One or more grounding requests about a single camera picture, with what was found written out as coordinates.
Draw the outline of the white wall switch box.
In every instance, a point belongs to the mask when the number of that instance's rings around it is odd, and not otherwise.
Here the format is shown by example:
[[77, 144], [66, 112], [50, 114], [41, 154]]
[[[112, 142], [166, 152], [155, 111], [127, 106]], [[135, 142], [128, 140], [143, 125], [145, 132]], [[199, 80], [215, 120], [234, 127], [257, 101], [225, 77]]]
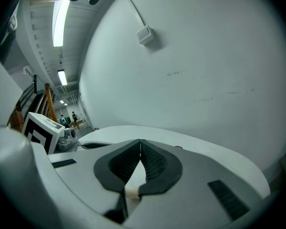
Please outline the white wall switch box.
[[145, 25], [136, 33], [137, 39], [141, 45], [147, 45], [155, 39], [153, 30], [149, 25]]

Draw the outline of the white kidney-shaped table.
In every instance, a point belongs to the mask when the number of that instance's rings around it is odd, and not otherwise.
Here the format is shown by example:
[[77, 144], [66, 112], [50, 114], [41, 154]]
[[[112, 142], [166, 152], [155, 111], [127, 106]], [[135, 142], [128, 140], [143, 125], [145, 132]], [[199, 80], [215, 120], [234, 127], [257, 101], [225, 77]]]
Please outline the white kidney-shaped table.
[[251, 160], [233, 150], [189, 135], [154, 127], [121, 125], [96, 130], [79, 140], [115, 144], [131, 139], [146, 139], [171, 146], [181, 146], [184, 150], [205, 155], [241, 177], [262, 198], [271, 193], [266, 177]]

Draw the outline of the long ceiling light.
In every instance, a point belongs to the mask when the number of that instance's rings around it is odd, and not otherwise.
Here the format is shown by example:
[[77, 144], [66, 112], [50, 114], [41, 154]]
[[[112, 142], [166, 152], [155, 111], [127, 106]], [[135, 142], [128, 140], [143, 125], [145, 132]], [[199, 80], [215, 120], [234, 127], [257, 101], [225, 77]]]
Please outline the long ceiling light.
[[69, 0], [59, 0], [54, 2], [52, 15], [52, 43], [54, 47], [63, 46], [64, 27], [69, 4]]

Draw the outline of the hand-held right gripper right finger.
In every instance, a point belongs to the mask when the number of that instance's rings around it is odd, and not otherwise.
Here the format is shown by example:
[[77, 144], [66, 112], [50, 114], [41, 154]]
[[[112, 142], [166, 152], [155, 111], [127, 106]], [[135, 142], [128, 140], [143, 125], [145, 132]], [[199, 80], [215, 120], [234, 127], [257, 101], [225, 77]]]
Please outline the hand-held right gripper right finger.
[[241, 177], [202, 154], [141, 141], [147, 182], [127, 229], [220, 229], [262, 201]]

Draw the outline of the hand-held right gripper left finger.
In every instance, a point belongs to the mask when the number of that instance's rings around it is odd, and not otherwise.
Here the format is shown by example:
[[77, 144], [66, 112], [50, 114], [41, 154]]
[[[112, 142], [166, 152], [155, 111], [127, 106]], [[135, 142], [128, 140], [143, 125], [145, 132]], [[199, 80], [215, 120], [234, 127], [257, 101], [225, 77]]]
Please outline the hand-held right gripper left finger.
[[65, 185], [98, 214], [123, 223], [129, 215], [125, 185], [140, 162], [141, 141], [49, 155]]

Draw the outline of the beige makeup sponge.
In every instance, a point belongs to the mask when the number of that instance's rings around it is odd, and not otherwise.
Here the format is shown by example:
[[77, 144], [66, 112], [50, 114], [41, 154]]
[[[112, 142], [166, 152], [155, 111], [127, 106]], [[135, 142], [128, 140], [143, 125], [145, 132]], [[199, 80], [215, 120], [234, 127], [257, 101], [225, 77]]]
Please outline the beige makeup sponge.
[[125, 196], [129, 199], [140, 199], [139, 187], [146, 183], [146, 173], [142, 162], [136, 166], [133, 174], [125, 185]]

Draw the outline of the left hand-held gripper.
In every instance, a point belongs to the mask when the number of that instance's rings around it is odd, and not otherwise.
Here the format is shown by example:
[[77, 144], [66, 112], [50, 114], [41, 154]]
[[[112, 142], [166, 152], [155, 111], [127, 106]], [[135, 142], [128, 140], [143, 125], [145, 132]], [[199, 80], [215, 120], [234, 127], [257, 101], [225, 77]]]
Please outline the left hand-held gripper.
[[[47, 154], [66, 152], [78, 143], [73, 128], [66, 128], [42, 114], [33, 112], [27, 114], [22, 133], [30, 141], [41, 144]], [[102, 141], [79, 141], [76, 151], [93, 150], [112, 144], [112, 142]]]

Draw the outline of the short ceiling light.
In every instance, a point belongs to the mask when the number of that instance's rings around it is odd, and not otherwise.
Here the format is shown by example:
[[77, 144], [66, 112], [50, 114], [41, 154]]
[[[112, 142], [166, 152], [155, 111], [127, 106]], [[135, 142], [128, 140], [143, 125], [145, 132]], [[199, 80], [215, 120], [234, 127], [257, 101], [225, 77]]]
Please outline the short ceiling light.
[[59, 80], [60, 80], [62, 86], [66, 86], [67, 85], [67, 79], [66, 79], [66, 75], [65, 75], [64, 70], [58, 70], [58, 77], [59, 77]]

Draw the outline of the brown wooden stair railing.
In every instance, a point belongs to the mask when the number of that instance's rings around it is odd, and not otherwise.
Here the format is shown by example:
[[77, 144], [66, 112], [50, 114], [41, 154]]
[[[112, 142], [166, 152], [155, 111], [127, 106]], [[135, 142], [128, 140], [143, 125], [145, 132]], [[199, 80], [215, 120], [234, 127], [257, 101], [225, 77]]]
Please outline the brown wooden stair railing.
[[54, 109], [50, 107], [50, 102], [53, 104], [54, 98], [55, 94], [51, 88], [37, 93], [37, 86], [33, 82], [16, 103], [7, 122], [7, 128], [22, 132], [28, 113], [37, 113], [51, 118], [51, 111]]

